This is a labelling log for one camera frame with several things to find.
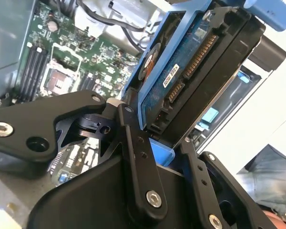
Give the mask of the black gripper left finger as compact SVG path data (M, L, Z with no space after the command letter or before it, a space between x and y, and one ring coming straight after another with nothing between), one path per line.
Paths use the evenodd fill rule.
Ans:
M167 203L146 132L136 109L117 107L84 90L0 108L0 170L35 179L57 153L83 137L120 147L126 171L127 206L134 216L165 216Z

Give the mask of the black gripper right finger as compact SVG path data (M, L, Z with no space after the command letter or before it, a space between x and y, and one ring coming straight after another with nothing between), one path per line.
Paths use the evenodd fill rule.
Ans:
M189 140L180 144L189 205L197 229L263 229L265 215L211 153L197 155Z

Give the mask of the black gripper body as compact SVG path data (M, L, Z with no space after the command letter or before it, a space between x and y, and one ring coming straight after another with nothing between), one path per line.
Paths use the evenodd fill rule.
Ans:
M198 229L184 177L158 166L168 213L155 229ZM47 192L31 211L28 229L142 229L130 218L122 159L113 159Z

